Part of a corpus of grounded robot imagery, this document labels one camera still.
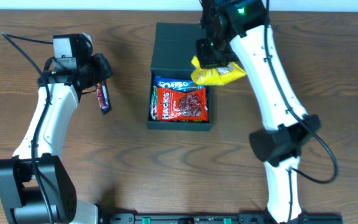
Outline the dark blue red candy bar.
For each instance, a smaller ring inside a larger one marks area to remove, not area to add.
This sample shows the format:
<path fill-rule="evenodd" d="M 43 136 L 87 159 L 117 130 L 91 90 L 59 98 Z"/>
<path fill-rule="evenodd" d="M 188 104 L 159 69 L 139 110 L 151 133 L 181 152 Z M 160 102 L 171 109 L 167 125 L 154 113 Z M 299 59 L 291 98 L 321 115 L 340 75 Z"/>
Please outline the dark blue red candy bar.
<path fill-rule="evenodd" d="M 105 80 L 96 85 L 96 93 L 102 114 L 107 114 L 111 110 L 111 102 Z"/>

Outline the yellow Hacks candy bag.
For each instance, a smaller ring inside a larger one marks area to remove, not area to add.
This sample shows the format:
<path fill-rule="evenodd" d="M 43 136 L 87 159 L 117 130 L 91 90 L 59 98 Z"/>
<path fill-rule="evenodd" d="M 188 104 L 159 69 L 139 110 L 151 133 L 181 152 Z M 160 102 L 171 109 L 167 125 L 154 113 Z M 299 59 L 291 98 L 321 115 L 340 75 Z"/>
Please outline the yellow Hacks candy bag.
<path fill-rule="evenodd" d="M 191 63 L 195 67 L 191 79 L 198 85 L 223 86 L 247 75 L 235 62 L 230 62 L 223 67 L 201 68 L 197 56 L 194 56 Z"/>

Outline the dark green gift box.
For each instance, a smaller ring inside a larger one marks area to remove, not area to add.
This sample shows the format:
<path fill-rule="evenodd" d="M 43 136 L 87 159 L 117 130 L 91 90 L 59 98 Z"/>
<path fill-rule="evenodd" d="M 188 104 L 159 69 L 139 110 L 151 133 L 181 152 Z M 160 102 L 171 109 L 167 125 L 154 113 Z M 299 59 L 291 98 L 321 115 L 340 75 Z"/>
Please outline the dark green gift box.
<path fill-rule="evenodd" d="M 154 78 L 176 78 L 189 80 L 195 67 L 191 59 L 196 54 L 196 41 L 206 37 L 206 33 L 198 24 L 178 24 L 158 22 L 156 24 L 154 51 L 150 66 L 150 91 L 152 94 Z M 206 88 L 208 120 L 194 122 L 164 122 L 152 119 L 148 115 L 148 129 L 176 131 L 210 131 L 212 122 L 212 88 Z"/>

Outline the blue Oreo cookie pack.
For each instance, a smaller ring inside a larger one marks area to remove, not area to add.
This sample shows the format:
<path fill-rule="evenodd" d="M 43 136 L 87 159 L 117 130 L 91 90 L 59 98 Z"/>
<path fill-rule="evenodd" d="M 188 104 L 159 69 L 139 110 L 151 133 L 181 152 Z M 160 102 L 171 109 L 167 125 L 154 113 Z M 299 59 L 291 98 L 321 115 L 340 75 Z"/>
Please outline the blue Oreo cookie pack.
<path fill-rule="evenodd" d="M 180 92 L 192 92 L 204 88 L 204 85 L 196 84 L 192 80 L 167 78 L 161 76 L 154 77 L 154 85 L 159 88 L 168 88 Z"/>

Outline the green red candy bar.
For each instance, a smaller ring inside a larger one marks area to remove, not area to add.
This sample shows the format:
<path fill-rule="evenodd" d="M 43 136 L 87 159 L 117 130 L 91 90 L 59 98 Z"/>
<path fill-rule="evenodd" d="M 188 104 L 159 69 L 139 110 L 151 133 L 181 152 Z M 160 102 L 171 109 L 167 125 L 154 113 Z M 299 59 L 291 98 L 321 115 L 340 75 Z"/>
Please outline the green red candy bar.
<path fill-rule="evenodd" d="M 153 120 L 158 120 L 158 91 L 157 87 L 154 85 L 152 88 L 152 95 L 150 100 L 150 116 Z"/>

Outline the red Hacks candy bag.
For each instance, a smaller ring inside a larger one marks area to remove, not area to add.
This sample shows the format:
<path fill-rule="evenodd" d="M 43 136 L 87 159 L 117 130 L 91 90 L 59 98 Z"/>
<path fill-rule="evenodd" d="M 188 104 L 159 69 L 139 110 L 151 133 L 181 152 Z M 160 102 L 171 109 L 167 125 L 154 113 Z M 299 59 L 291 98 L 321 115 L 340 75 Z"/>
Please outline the red Hacks candy bag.
<path fill-rule="evenodd" d="M 209 120 L 206 88 L 185 93 L 157 87 L 157 91 L 157 121 Z"/>

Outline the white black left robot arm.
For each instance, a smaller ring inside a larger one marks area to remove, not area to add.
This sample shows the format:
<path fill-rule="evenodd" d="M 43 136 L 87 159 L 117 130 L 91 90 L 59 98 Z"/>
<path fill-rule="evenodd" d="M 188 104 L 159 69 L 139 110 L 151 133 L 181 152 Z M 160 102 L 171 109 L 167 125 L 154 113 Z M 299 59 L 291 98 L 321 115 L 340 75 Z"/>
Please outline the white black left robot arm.
<path fill-rule="evenodd" d="M 50 70 L 38 79 L 30 126 L 10 159 L 0 159 L 0 199 L 8 223 L 97 223 L 98 207 L 81 201 L 62 163 L 69 122 L 82 91 L 112 76 L 97 53 L 74 70 Z"/>

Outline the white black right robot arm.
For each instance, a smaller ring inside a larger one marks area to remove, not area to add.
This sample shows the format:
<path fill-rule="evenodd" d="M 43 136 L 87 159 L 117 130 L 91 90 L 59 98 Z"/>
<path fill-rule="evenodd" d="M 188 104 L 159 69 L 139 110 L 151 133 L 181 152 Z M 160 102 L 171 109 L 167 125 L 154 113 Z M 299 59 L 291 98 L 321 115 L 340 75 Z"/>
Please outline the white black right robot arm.
<path fill-rule="evenodd" d="M 255 156 L 264 163 L 267 211 L 275 223 L 295 223 L 302 210 L 297 174 L 301 147 L 320 127 L 298 101 L 275 48 L 269 10 L 262 1 L 202 0 L 200 26 L 206 38 L 197 43 L 202 68 L 238 61 L 255 93 L 263 128 L 249 135 Z"/>

